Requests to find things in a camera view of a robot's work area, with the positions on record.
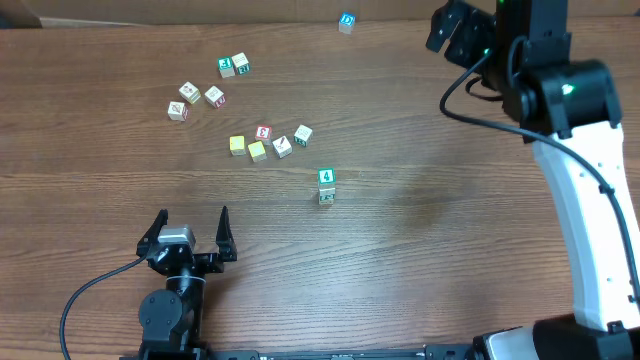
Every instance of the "wooden table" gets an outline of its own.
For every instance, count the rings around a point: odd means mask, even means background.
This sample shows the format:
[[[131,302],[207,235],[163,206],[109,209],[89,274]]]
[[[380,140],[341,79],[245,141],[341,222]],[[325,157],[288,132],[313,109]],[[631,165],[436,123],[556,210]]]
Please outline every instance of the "wooden table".
[[[625,111],[640,204],[640,23],[572,20],[574,59],[598,57]],[[178,26],[0,32],[0,359],[61,359],[64,304],[134,259],[158,210],[212,250],[223,205],[239,261],[208,277],[203,333],[216,349],[403,348],[571,311],[554,206],[531,147],[438,111],[461,74],[424,47],[429,23]],[[220,79],[216,59],[253,70]],[[186,123],[169,101],[217,85]],[[462,91],[452,108],[509,121]],[[232,157],[228,138],[269,124],[309,148]],[[337,171],[317,204],[316,169]],[[137,311],[164,279],[146,266],[88,290],[74,360],[132,353]]]

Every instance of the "yellow cube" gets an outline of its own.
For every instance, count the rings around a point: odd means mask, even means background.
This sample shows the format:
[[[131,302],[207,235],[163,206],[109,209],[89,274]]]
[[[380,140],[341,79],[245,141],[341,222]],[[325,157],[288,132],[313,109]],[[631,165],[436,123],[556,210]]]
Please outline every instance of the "yellow cube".
[[[244,155],[244,136],[232,136],[229,138],[231,153],[233,155]]]
[[[264,145],[262,145],[262,141],[249,144],[249,153],[251,154],[253,162],[258,162],[267,158],[267,153],[264,152]]]

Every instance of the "cube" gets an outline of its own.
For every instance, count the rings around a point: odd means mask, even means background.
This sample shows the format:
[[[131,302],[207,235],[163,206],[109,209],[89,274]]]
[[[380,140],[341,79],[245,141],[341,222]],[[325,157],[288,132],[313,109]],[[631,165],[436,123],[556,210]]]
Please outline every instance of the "cube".
[[[187,104],[172,101],[169,103],[169,111],[167,112],[171,120],[176,121],[186,121],[187,116],[189,116],[189,109],[187,109]]]
[[[229,138],[229,148],[233,156],[245,155],[247,152],[244,149],[244,136],[232,136]]]
[[[194,104],[198,99],[200,99],[200,90],[187,81],[180,88],[180,96],[187,100],[189,104]]]
[[[356,16],[349,13],[343,13],[340,17],[338,30],[341,33],[351,34],[354,26],[356,26]]]
[[[218,70],[220,70],[220,76],[222,76],[223,79],[236,75],[230,57],[218,59]]]
[[[244,75],[251,70],[251,66],[249,66],[249,60],[244,55],[244,53],[240,53],[231,58],[233,61],[233,66],[235,66],[238,75]]]
[[[227,102],[227,99],[224,98],[224,93],[215,86],[212,86],[211,89],[204,93],[204,98],[216,109],[219,109]]]
[[[333,204],[336,198],[336,173],[332,168],[318,169],[320,205]]]
[[[307,147],[309,146],[311,135],[313,135],[313,130],[304,125],[300,125],[300,127],[298,127],[298,130],[296,130],[296,133],[293,135],[293,141],[304,147]]]
[[[264,151],[264,145],[262,145],[262,141],[257,141],[253,144],[249,144],[249,153],[251,154],[253,162],[258,162],[267,158],[267,153]]]
[[[271,126],[258,125],[258,129],[256,129],[256,141],[262,141],[265,145],[271,145]]]
[[[276,154],[278,154],[280,159],[293,152],[291,144],[289,143],[289,140],[287,140],[286,136],[276,139],[273,142],[273,149],[276,151]]]

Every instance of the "cable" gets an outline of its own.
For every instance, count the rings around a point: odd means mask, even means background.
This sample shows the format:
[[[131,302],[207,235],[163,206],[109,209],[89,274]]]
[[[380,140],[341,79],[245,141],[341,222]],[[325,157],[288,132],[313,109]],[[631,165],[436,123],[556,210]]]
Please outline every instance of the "cable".
[[[82,287],[78,290],[76,290],[76,292],[71,296],[71,298],[69,299],[69,301],[67,302],[67,305],[64,307],[64,311],[62,312],[62,318],[60,319],[60,331],[59,331],[59,336],[60,336],[60,347],[62,348],[62,355],[64,356],[65,360],[71,360],[71,358],[69,357],[69,350],[67,350],[67,341],[64,338],[64,325],[67,322],[67,315],[69,314],[69,310],[71,309],[71,305],[73,305],[73,302],[76,301],[76,299],[78,298],[78,296],[80,296],[80,294],[82,294],[85,290],[87,290],[88,288],[90,288],[91,286],[99,283],[100,281],[104,280],[104,279],[108,279],[110,277],[112,277],[113,275],[117,275],[123,271],[129,270],[132,267],[140,264],[144,259],[146,259],[146,256],[142,256],[139,259],[137,259],[134,262],[131,262],[119,269],[113,270],[112,272],[106,273],[104,275],[100,275],[97,278],[89,281],[88,283],[82,285]]]
[[[524,35],[520,35],[513,39],[511,46],[509,46],[509,56],[507,57],[507,84],[509,84],[510,88],[513,88],[513,55],[516,53],[516,48],[521,42],[527,41],[527,37]]]
[[[622,208],[620,207],[620,203],[615,196],[615,190],[611,185],[607,183],[604,177],[594,168],[587,160],[585,160],[582,156],[578,155],[575,151],[561,144],[560,142],[546,137],[544,135],[535,133],[533,131],[520,129],[515,126],[502,124],[499,122],[476,119],[472,117],[467,117],[463,115],[458,115],[447,110],[446,104],[449,96],[462,84],[471,74],[473,74],[476,69],[482,66],[491,56],[492,52],[488,52],[482,59],[480,59],[475,65],[473,65],[469,70],[467,70],[458,80],[456,80],[447,91],[442,95],[442,99],[440,99],[440,111],[455,120],[462,121],[467,124],[484,126],[495,130],[506,131],[512,134],[517,134],[521,136],[525,136],[531,138],[533,140],[537,140],[543,142],[551,147],[554,147],[563,153],[569,155],[576,162],[578,162],[582,167],[584,167],[600,184],[600,192],[607,195],[609,198],[609,202],[611,203],[611,207],[613,208],[613,212],[616,216],[616,220],[618,221],[618,227],[620,229],[620,235],[622,237],[622,243],[624,245],[625,255],[627,257],[627,266],[629,267],[629,274],[631,275],[631,283],[633,285],[633,296],[634,302],[638,306],[638,310],[640,311],[640,281],[638,280],[638,270],[636,268],[636,260],[633,254],[633,248],[631,247],[631,237],[629,236],[629,229],[627,228],[627,222],[624,218],[624,214],[622,212]]]
[[[469,82],[467,83],[467,85],[464,87],[464,90],[467,92],[467,94],[478,98],[480,100],[484,100],[484,101],[491,101],[491,102],[496,102],[496,101],[502,101],[503,98],[501,95],[498,96],[485,96],[485,95],[480,95],[480,94],[476,94],[474,92],[471,92],[471,88],[473,87],[473,85],[475,85],[478,81],[482,80],[481,76],[475,77],[471,80],[469,80]]]

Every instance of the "green light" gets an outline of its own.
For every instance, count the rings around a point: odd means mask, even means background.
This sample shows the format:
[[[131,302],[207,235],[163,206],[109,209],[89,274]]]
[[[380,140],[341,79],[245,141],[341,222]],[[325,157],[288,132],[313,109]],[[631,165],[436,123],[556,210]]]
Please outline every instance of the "green light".
[[[562,95],[569,95],[573,92],[574,89],[575,86],[571,84],[564,84],[562,85]]]

